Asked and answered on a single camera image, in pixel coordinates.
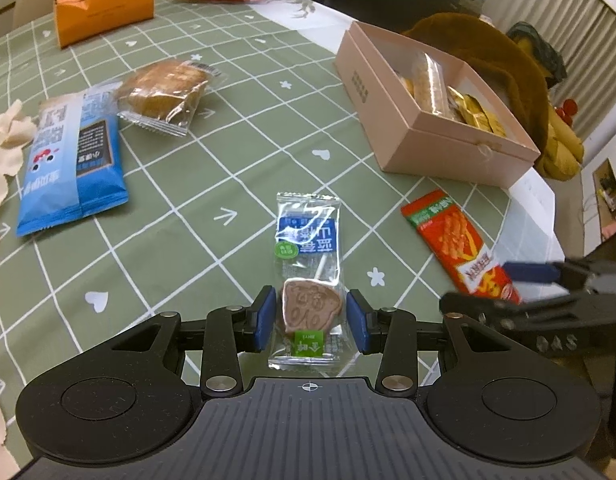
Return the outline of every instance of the blue snack bag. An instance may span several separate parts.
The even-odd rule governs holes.
[[[17,236],[128,201],[118,148],[120,83],[44,102],[21,193]]]

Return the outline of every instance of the orange tissue box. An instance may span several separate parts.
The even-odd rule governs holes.
[[[54,24],[64,48],[154,16],[154,0],[55,0]]]

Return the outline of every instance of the table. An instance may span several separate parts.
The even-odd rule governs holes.
[[[340,196],[344,283],[376,308],[402,307],[420,320],[440,320],[438,298],[454,287],[399,207],[437,187],[501,259],[562,257],[528,213],[537,193],[525,184],[512,194],[521,205],[493,187],[380,171],[333,65],[349,17],[310,0],[155,0],[155,13],[63,51],[51,16],[0,40],[0,112],[19,98],[34,116],[47,96],[168,56],[200,59],[228,76],[204,96],[189,137],[122,125],[127,205],[19,239],[24,169],[10,183],[0,207],[0,403],[6,444],[21,465],[30,456],[14,409],[27,382],[156,312],[200,319],[276,282],[278,191]],[[198,383],[199,364],[191,352],[188,383]],[[241,364],[246,383],[273,373],[265,355],[244,354]],[[379,356],[356,355],[342,373],[373,377],[378,364]],[[419,369],[420,380],[434,380],[436,356],[421,352]]]

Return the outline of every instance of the blue gripper pad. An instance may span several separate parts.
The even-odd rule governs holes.
[[[255,346],[258,351],[265,349],[272,329],[275,325],[277,314],[277,292],[274,287],[270,287],[263,305],[257,314],[257,329],[255,330]]]
[[[355,338],[355,343],[357,343],[358,351],[361,353],[369,352],[370,334],[368,333],[365,313],[350,293],[347,293],[345,297],[345,315]]]
[[[561,278],[561,271],[551,264],[506,262],[503,268],[514,282],[556,283]]]

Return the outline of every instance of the curtain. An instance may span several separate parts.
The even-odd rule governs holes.
[[[585,139],[616,102],[616,13],[602,0],[486,0],[483,14],[503,32],[528,22],[560,52],[568,78],[550,97],[577,102],[572,127]]]

